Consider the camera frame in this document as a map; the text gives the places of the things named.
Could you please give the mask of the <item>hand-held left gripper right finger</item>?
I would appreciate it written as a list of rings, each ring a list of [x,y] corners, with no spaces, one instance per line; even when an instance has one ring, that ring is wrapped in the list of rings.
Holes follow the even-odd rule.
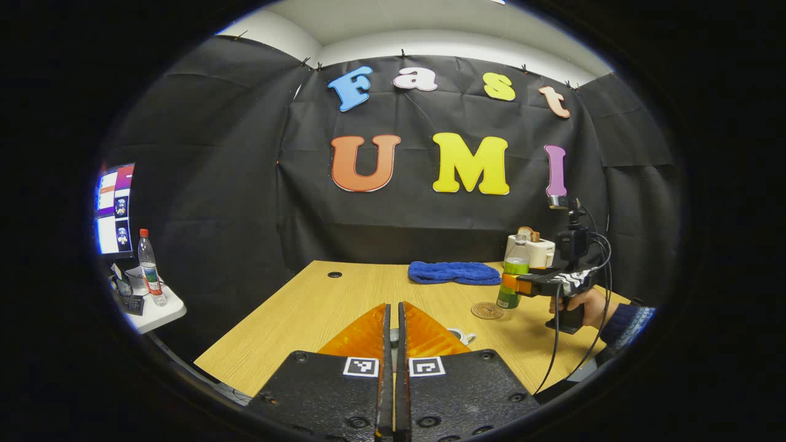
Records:
[[[404,441],[469,441],[539,408],[502,356],[470,350],[420,308],[399,312],[396,430]]]

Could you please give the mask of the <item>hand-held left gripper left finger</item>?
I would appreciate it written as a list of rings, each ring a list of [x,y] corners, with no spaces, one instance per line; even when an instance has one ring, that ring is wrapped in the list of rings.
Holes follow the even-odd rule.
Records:
[[[291,352],[246,409],[309,441],[393,434],[391,306],[379,304],[317,352]]]

